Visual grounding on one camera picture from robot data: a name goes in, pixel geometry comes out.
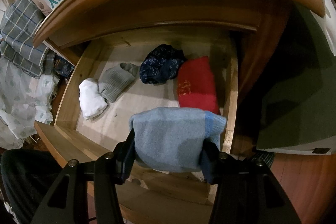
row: white towel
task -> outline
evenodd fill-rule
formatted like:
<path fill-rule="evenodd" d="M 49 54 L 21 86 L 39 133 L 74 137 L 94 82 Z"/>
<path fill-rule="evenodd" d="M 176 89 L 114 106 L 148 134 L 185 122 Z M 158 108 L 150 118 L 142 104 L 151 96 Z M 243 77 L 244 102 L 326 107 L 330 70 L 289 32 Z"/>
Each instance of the white towel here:
<path fill-rule="evenodd" d="M 79 103 L 85 120 L 101 114 L 107 107 L 105 99 L 99 94 L 97 80 L 88 78 L 79 85 Z"/>

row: red towel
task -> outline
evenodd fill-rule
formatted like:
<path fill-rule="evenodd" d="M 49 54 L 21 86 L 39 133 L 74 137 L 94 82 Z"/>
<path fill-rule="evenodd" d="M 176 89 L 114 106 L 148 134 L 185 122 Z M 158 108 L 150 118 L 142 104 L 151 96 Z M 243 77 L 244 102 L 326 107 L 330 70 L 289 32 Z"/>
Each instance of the red towel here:
<path fill-rule="evenodd" d="M 184 62 L 178 71 L 177 82 L 180 107 L 219 113 L 215 77 L 211 72 L 208 56 Z"/>

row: wooden drawer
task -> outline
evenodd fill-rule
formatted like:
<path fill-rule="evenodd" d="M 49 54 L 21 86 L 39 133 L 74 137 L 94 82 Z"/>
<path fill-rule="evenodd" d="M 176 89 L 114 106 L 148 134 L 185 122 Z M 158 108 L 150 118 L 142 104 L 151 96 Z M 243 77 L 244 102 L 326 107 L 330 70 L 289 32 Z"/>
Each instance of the wooden drawer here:
<path fill-rule="evenodd" d="M 220 112 L 228 118 L 221 147 L 222 151 L 230 152 L 238 96 L 238 63 L 229 32 L 220 27 L 152 27 L 92 41 L 70 78 L 54 127 L 35 123 L 61 166 L 71 159 L 96 160 L 112 151 L 126 139 L 131 115 L 159 106 L 178 106 L 177 79 L 163 85 L 146 85 L 137 78 L 99 117 L 85 121 L 81 114 L 79 84 L 84 79 L 98 79 L 103 71 L 120 62 L 140 65 L 162 43 L 182 49 L 188 59 L 209 56 Z M 202 182 L 199 176 L 163 173 L 135 163 L 128 181 L 116 185 L 123 217 L 134 223 L 207 223 L 216 186 Z M 92 185 L 89 191 L 93 194 Z"/>

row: blue cloth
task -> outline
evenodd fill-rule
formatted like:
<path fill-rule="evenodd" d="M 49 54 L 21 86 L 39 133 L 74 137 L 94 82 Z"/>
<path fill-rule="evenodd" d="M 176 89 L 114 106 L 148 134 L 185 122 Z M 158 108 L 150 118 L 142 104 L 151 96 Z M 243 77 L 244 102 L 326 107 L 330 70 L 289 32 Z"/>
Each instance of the blue cloth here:
<path fill-rule="evenodd" d="M 144 84 L 165 83 L 174 79 L 182 63 L 186 61 L 182 50 L 161 44 L 152 50 L 140 66 L 140 79 Z"/>
<path fill-rule="evenodd" d="M 219 148 L 226 118 L 187 107 L 157 107 L 133 115 L 137 162 L 144 167 L 170 172 L 200 171 L 203 141 Z"/>

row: plaid fabric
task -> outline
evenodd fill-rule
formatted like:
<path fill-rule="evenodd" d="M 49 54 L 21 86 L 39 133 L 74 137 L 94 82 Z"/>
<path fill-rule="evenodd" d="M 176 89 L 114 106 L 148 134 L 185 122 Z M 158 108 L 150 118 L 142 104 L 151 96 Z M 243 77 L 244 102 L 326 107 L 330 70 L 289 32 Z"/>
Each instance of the plaid fabric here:
<path fill-rule="evenodd" d="M 257 153 L 250 158 L 250 161 L 263 160 L 268 168 L 271 168 L 274 158 L 275 153 L 258 150 Z"/>
<path fill-rule="evenodd" d="M 44 16 L 32 0 L 17 0 L 5 12 L 1 24 L 1 55 L 25 73 L 39 79 L 53 70 L 54 52 L 44 44 L 33 47 L 33 36 Z"/>

